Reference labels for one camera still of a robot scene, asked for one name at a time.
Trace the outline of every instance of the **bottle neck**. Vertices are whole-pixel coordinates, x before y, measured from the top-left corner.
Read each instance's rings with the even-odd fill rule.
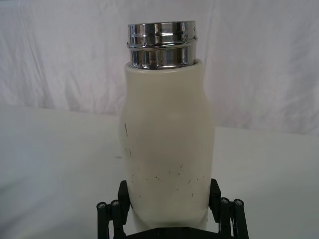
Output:
[[[197,63],[196,46],[130,51],[130,66],[137,69],[161,70],[191,66]]]

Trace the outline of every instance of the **black scratch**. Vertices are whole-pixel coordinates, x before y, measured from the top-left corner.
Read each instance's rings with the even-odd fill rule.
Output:
[[[128,136],[128,129],[126,128],[126,123],[124,124],[124,128],[126,130],[126,137]]]

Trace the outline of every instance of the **white cloth backdrop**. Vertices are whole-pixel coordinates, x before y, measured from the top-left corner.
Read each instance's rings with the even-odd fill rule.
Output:
[[[0,104],[116,115],[127,24],[196,20],[220,126],[319,135],[318,0],[1,0]]]

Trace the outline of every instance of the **white bottle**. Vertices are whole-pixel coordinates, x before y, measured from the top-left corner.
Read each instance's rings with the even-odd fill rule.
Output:
[[[196,40],[194,21],[129,25],[119,134],[131,205],[147,228],[197,228],[207,213],[214,130]]]

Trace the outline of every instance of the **silver bottle cap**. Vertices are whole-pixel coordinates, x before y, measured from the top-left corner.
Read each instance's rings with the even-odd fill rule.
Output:
[[[195,64],[195,21],[128,25],[130,65],[138,69],[171,69]]]

